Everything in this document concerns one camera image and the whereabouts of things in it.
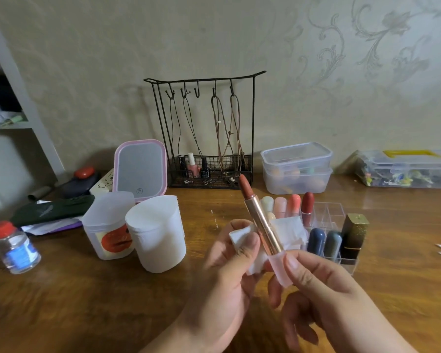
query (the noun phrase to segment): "clear plastic bottle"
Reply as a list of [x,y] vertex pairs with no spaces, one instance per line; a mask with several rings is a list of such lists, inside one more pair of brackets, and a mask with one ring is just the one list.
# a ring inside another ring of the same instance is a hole
[[11,222],[0,222],[0,260],[12,274],[25,273],[41,261],[41,255],[24,232]]

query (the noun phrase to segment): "rose gold lipstick tube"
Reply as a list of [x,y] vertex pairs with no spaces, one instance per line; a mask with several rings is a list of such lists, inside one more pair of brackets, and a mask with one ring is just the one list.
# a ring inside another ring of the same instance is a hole
[[253,222],[258,228],[258,234],[260,235],[266,254],[268,256],[273,256],[284,251],[273,226],[270,224],[266,213],[263,211],[258,196],[255,195],[253,198],[245,200],[245,205],[252,216]]

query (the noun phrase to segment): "wallpaper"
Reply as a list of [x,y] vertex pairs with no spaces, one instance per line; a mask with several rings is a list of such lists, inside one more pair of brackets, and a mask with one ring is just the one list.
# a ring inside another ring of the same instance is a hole
[[[0,29],[68,170],[163,140],[144,78],[262,70],[257,168],[259,151],[308,141],[334,166],[358,149],[441,148],[441,0],[0,0]],[[216,84],[226,119],[229,85]],[[249,153],[252,83],[233,86]],[[217,154],[213,87],[198,99],[187,83],[183,99],[173,85],[172,101],[161,88],[175,155]]]

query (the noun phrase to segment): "plastic jar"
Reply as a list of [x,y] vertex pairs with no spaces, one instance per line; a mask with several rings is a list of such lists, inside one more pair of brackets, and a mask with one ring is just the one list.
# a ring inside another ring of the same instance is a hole
[[41,255],[24,232],[11,222],[0,222],[0,260],[12,274],[25,273],[41,261]]
[[95,198],[82,218],[83,229],[101,260],[119,259],[134,250],[124,217],[135,205],[130,192],[109,192]]

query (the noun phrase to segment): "blue label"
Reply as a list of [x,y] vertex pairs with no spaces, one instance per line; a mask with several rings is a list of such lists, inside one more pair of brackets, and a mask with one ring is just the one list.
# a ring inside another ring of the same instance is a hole
[[19,247],[6,253],[6,258],[18,270],[30,267],[38,256],[35,247],[26,240]]

